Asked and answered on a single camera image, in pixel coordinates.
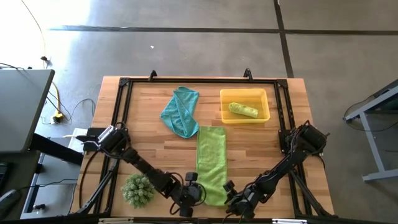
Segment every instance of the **lime green cloth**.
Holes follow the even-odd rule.
[[[223,206],[227,181],[225,129],[199,127],[197,145],[198,182],[206,189],[207,205]]]
[[[257,109],[242,105],[240,103],[230,103],[228,108],[232,113],[243,114],[252,118],[257,118],[259,113]]]

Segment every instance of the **wooden table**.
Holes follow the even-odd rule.
[[[110,125],[119,79],[120,77],[104,77],[93,127],[105,128]],[[296,125],[299,126],[308,119],[312,122],[304,80],[301,78],[287,80]],[[180,85],[183,85],[183,83],[135,83],[132,89],[127,127],[129,128],[132,146],[139,151],[139,154],[145,160],[156,168],[178,172],[184,176],[186,172],[195,171],[197,137],[194,135],[190,139],[180,138],[171,132],[159,118],[160,113],[170,101],[173,90]],[[199,125],[222,126],[226,129],[228,178],[234,181],[236,190],[243,189],[259,173],[271,169],[283,158],[277,135],[280,127],[273,85],[187,83],[183,86],[199,92],[200,96],[194,113],[194,118]],[[223,124],[220,113],[220,90],[224,88],[265,89],[271,114],[270,120],[262,124]],[[126,94],[124,93],[122,102],[124,102],[125,97]],[[121,118],[123,112],[123,105],[124,103],[119,110],[119,118]],[[83,160],[78,183],[90,155],[86,155]],[[88,168],[82,188],[83,203],[88,200],[98,186],[102,163],[103,154],[98,154]],[[309,157],[304,162],[304,168],[308,188],[324,208],[333,213],[321,160],[317,157]],[[164,199],[160,194],[156,194],[155,199],[143,209],[134,209],[123,201],[120,188],[124,185],[126,178],[136,172],[139,171],[132,165],[121,162],[113,200],[112,217],[178,217],[178,214],[174,216],[169,214],[169,208],[173,201]],[[79,188],[78,185],[71,212],[78,210]],[[304,211],[302,194],[299,190],[298,195],[300,208]],[[102,207],[106,204],[107,197],[108,190],[106,189]],[[267,203],[259,203],[255,213],[256,218],[294,217],[287,176],[279,181],[275,194]],[[200,205],[193,210],[194,217],[223,218],[225,215],[225,207]]]

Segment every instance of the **concrete floor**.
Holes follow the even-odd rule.
[[[62,25],[278,28],[272,0],[25,1],[43,30]],[[13,32],[0,37],[8,43],[0,62],[41,68],[42,41],[34,22],[19,1],[6,6],[0,7],[0,27]],[[280,6],[286,29],[398,29],[394,0],[280,0]],[[239,77],[250,67],[255,77],[287,76],[278,34],[45,31],[45,41],[54,82],[70,112],[84,98],[97,100],[105,75],[149,75],[156,69],[159,75]],[[398,178],[363,183],[361,176],[377,171],[376,164],[365,134],[341,118],[347,107],[398,77],[398,35],[287,35],[287,43],[294,76],[305,79],[314,123],[331,133],[325,163],[335,213],[396,223]],[[80,105],[72,125],[39,124],[36,131],[59,137],[88,128],[90,109],[89,102]],[[52,114],[45,105],[44,122]]]

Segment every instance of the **yellow cable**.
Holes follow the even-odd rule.
[[[42,40],[43,40],[43,56],[45,57],[46,54],[46,46],[45,46],[45,38],[44,38],[44,34],[42,31],[42,28],[40,27],[39,23],[37,22],[36,18],[33,16],[33,13],[30,11],[30,9],[27,7],[27,5],[25,4],[24,0],[21,0],[21,2],[23,3],[23,5],[25,6],[25,8],[28,10],[29,14],[32,16],[33,20],[35,21],[37,27],[39,28],[40,34],[42,36]],[[43,60],[43,68],[46,69],[46,64],[47,62],[45,62]],[[61,111],[61,107],[60,107],[60,95],[58,93],[58,88],[57,86],[55,86],[54,82],[51,82],[51,84],[54,86],[55,88],[55,98],[57,99],[57,109],[55,110],[54,115],[52,116],[52,118],[58,118],[59,121],[61,121],[61,119],[63,118],[63,114],[60,112]]]

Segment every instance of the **gray metal frame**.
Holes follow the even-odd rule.
[[[374,108],[377,108],[378,105],[391,99],[391,97],[395,96],[396,94],[398,94],[398,86],[391,88],[386,93],[382,94],[381,96],[377,97],[376,99],[370,101],[369,103],[366,103],[362,107],[356,109],[354,112],[345,116],[345,120],[347,122],[349,122],[355,118],[359,118],[359,119],[361,119],[364,130],[371,130],[368,119],[367,119],[366,112],[370,111]],[[369,182],[372,180],[380,180],[380,179],[386,179],[386,178],[391,178],[391,177],[398,177],[398,169],[392,169],[392,170],[385,169],[384,164],[383,164],[382,159],[379,154],[379,149],[377,148],[376,142],[374,140],[375,137],[374,137],[373,133],[371,131],[366,131],[365,133],[366,133],[366,137],[368,138],[368,141],[369,141],[372,153],[373,153],[373,157],[374,157],[374,160],[376,161],[376,165],[377,165],[377,168],[379,169],[379,172],[364,175],[364,176],[362,176],[363,180],[365,182]]]

